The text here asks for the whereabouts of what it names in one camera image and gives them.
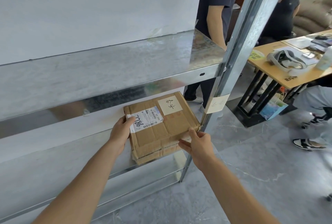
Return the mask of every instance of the white shipping label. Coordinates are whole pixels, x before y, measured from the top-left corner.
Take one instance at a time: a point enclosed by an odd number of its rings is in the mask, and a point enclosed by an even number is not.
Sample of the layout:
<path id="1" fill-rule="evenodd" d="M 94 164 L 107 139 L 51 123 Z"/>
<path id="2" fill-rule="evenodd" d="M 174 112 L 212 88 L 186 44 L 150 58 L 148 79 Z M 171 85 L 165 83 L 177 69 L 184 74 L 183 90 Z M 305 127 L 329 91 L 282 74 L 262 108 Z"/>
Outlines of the white shipping label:
<path id="1" fill-rule="evenodd" d="M 230 94 L 225 95 L 225 96 L 213 97 L 212 102 L 205 108 L 204 112 L 206 114 L 210 114 L 210 113 L 221 111 L 224 108 L 229 95 Z"/>
<path id="2" fill-rule="evenodd" d="M 182 110 L 182 107 L 176 96 L 170 96 L 168 98 L 159 100 L 158 103 L 164 116 Z"/>
<path id="3" fill-rule="evenodd" d="M 135 122 L 130 126 L 131 133 L 144 130 L 163 121 L 163 117 L 157 106 L 127 115 L 127 117 L 135 117 Z"/>

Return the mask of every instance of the white vr headset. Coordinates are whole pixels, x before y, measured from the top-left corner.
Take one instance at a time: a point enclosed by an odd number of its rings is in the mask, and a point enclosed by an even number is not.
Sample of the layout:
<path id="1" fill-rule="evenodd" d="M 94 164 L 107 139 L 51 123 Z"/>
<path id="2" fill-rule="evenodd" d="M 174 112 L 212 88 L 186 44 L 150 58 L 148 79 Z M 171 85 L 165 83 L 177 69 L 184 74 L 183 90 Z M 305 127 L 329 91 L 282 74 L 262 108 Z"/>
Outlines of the white vr headset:
<path id="1" fill-rule="evenodd" d="M 303 60 L 294 56 L 291 50 L 275 51 L 266 57 L 272 65 L 276 65 L 290 76 L 298 76 L 308 71 L 308 66 Z"/>

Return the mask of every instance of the cardboard box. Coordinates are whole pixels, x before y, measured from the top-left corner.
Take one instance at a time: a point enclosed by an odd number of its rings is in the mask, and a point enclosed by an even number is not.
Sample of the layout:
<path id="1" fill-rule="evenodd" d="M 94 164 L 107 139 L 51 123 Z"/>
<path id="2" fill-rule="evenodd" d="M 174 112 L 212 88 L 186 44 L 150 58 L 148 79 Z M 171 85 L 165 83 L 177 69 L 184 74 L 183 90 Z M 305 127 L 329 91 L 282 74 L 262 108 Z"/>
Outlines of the cardboard box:
<path id="1" fill-rule="evenodd" d="M 180 92 L 125 106 L 124 113 L 136 118 L 130 142 L 138 164 L 179 150 L 178 140 L 190 139 L 188 128 L 201 127 Z"/>

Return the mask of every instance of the barcode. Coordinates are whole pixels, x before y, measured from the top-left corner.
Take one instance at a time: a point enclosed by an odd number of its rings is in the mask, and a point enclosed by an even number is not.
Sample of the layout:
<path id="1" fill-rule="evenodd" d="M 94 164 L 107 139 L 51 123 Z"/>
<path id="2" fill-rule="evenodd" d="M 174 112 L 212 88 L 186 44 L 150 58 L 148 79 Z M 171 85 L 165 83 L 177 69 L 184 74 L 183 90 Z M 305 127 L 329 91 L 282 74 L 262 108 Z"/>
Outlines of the barcode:
<path id="1" fill-rule="evenodd" d="M 147 128 L 147 127 L 150 127 L 150 126 L 153 126 L 155 124 L 157 124 L 158 122 L 154 122 L 154 123 L 149 123 L 147 125 L 144 125 L 143 128 Z"/>
<path id="2" fill-rule="evenodd" d="M 152 113 L 153 118 L 157 119 L 157 116 L 153 113 L 153 110 L 151 111 L 151 113 Z"/>

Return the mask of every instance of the caster wheel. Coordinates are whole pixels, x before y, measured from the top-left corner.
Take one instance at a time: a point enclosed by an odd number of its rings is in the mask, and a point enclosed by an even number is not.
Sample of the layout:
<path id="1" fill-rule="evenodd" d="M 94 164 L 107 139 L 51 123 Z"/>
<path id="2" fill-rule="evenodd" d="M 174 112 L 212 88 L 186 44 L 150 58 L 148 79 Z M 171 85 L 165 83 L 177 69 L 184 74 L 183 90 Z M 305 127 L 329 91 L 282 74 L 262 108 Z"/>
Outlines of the caster wheel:
<path id="1" fill-rule="evenodd" d="M 330 194 L 328 197 L 326 197 L 326 200 L 327 200 L 328 202 L 332 202 L 332 194 Z"/>

